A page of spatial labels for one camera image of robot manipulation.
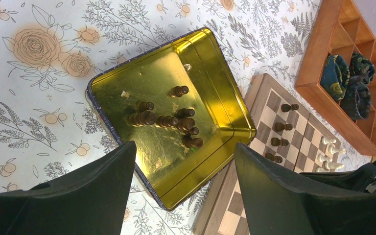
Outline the gold tin box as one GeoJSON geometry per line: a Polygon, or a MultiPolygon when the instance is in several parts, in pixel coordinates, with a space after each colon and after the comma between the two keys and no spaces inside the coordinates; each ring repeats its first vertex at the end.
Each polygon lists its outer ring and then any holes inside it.
{"type": "Polygon", "coordinates": [[[167,211],[214,178],[236,144],[249,144],[257,132],[207,27],[96,75],[85,94],[109,137],[135,143],[135,173],[167,211]]]}

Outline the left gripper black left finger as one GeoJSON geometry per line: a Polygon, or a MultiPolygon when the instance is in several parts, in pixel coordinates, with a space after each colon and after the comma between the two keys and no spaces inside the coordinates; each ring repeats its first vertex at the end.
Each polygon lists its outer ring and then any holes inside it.
{"type": "Polygon", "coordinates": [[[107,155],[30,190],[0,193],[0,235],[118,235],[137,148],[107,155]]]}

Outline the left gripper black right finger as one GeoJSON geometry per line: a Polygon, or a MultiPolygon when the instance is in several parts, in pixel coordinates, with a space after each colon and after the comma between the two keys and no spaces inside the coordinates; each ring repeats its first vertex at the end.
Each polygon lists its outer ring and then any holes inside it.
{"type": "Polygon", "coordinates": [[[253,235],[376,235],[376,182],[367,192],[312,180],[238,143],[235,167],[253,235]]]}

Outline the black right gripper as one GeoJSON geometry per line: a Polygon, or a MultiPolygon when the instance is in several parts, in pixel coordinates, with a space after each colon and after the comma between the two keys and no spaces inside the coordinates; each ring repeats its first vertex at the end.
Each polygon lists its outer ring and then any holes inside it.
{"type": "Polygon", "coordinates": [[[330,186],[358,192],[367,192],[367,187],[376,182],[376,160],[367,163],[357,170],[347,172],[303,172],[312,180],[330,186]]]}

